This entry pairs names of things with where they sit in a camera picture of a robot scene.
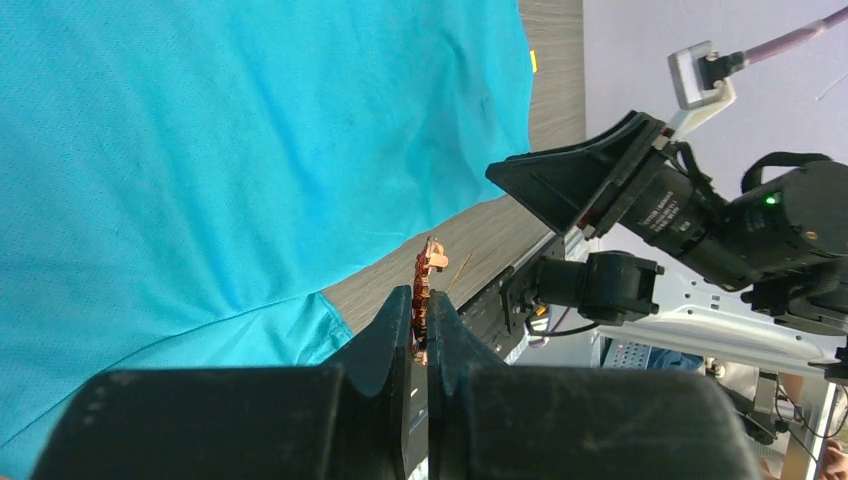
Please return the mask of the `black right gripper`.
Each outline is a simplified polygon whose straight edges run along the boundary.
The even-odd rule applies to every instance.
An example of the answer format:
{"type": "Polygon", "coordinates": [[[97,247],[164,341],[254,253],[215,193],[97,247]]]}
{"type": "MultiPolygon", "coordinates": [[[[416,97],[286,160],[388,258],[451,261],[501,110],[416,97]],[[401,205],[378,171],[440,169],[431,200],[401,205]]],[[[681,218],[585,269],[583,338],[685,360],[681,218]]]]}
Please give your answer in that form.
{"type": "Polygon", "coordinates": [[[736,255],[723,240],[728,206],[691,148],[652,116],[630,111],[581,143],[513,155],[485,177],[557,234],[599,238],[619,224],[709,282],[736,289],[736,255]]]}

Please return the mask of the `orange copper brooch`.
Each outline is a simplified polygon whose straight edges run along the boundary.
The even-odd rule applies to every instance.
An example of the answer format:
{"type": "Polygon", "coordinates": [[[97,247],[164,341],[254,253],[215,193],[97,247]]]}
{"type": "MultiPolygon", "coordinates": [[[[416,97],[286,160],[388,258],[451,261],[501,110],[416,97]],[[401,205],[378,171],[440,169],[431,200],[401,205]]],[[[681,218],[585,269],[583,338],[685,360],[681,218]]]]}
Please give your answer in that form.
{"type": "Polygon", "coordinates": [[[427,303],[430,298],[429,277],[433,271],[442,272],[449,265],[444,246],[434,237],[428,237],[416,256],[412,297],[413,360],[428,364],[427,354],[427,303]]]}

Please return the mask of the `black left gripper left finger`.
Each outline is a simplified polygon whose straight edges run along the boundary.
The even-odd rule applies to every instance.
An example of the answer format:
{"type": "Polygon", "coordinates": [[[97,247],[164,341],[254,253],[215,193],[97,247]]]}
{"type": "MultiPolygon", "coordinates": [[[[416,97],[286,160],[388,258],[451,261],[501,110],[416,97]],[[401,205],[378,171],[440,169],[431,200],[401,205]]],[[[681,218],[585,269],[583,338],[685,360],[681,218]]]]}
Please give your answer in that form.
{"type": "Polygon", "coordinates": [[[317,366],[117,370],[75,395],[36,479],[403,479],[411,299],[317,366]]]}

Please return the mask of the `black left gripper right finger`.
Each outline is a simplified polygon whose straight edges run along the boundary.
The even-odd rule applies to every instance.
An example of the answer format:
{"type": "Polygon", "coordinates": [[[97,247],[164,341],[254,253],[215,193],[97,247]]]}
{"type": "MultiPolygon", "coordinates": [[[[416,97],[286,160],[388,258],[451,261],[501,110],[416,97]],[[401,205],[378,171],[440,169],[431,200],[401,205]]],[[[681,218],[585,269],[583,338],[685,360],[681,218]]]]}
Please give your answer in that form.
{"type": "Polygon", "coordinates": [[[510,366],[427,306],[433,479],[755,479],[726,395],[669,370],[510,366]]]}

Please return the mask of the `turquoise t-shirt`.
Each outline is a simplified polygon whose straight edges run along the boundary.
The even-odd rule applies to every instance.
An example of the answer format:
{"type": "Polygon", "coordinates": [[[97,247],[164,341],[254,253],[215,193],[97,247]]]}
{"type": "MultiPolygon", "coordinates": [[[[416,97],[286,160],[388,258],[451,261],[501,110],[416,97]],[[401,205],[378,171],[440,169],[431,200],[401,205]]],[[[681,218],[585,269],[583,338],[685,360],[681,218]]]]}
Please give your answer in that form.
{"type": "Polygon", "coordinates": [[[526,151],[515,1],[5,1],[1,472],[112,369],[312,364],[526,151]]]}

